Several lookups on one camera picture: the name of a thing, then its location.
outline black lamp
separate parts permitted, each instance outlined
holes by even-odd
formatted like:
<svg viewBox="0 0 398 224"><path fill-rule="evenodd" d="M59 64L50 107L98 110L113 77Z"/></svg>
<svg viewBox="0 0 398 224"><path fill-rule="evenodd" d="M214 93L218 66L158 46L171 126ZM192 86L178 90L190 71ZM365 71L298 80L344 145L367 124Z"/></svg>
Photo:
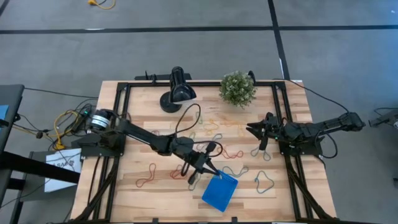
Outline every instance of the black lamp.
<svg viewBox="0 0 398 224"><path fill-rule="evenodd" d="M181 108L181 104L196 98L193 88L187 84L182 67L174 67L170 74L170 91L160 97L160 107L174 113Z"/></svg>

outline small green plant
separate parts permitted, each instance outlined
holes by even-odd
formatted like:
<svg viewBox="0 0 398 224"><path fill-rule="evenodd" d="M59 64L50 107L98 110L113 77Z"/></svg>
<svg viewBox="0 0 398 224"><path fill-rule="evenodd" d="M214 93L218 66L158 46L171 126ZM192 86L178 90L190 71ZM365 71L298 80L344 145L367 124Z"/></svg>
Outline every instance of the small green plant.
<svg viewBox="0 0 398 224"><path fill-rule="evenodd" d="M247 73L236 71L224 76L220 97L227 103L244 108L255 99L256 88Z"/></svg>

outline wooden table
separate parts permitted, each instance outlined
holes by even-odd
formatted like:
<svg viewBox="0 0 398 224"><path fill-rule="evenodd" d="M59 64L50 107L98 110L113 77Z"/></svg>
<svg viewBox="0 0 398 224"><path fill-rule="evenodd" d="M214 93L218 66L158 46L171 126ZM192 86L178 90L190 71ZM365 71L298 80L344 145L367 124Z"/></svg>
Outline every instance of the wooden table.
<svg viewBox="0 0 398 224"><path fill-rule="evenodd" d="M98 108L113 108L116 85L117 82L114 81L103 82ZM304 89L289 82L286 85L294 121L311 122ZM227 210L221 213L201 200L211 179L210 174L203 174L196 189L189 191L187 179L193 172L192 169L185 179L174 180L170 177L170 172L175 170L177 165L183 164L179 158L159 156L149 146L127 138L124 155L119 164L111 221L151 222L152 218L159 218L160 222L230 222L231 217L237 217L239 222L294 221L285 162L279 153L278 145L273 140L269 141L266 151L271 155L270 161L264 161L262 153L252 157L250 152L259 145L259 141L245 130L246 123L264 119L268 111L275 113L271 88L257 88L256 99L245 110L224 103L218 96L218 87L194 89L197 93L197 103L201 106L203 124L197 124L193 129L180 133L180 136L189 136L195 132L195 140L201 141L209 140L215 134L221 133L223 138L219 142L228 154L232 156L243 151L243 157L227 159L227 156L218 156L213 159L214 165L218 169L230 166L235 173L239 173L243 166L249 167L249 172L238 178L238 187ZM174 132L179 117L189 105L183 105L180 111L173 114L163 112L159 106L159 98L169 90L166 87L132 88L128 109L132 122L149 131L159 131L160 134ZM281 95L279 99L284 112ZM187 128L194 122L196 112L196 107L188 111L180 129ZM302 160L309 191L327 213L335 216L323 164L313 156L302 156ZM77 217L87 204L95 162L96 158L88 158L83 163L71 218ZM136 180L150 176L150 163L156 163L155 179L138 188ZM100 179L101 165L100 161L93 195ZM254 181L260 170L266 172L275 182L274 187L263 194L256 191L257 183ZM271 181L262 174L259 179L259 190L271 185ZM301 213L305 217L302 195L299 189L297 192ZM104 217L107 198L105 193L100 218Z"/></svg>

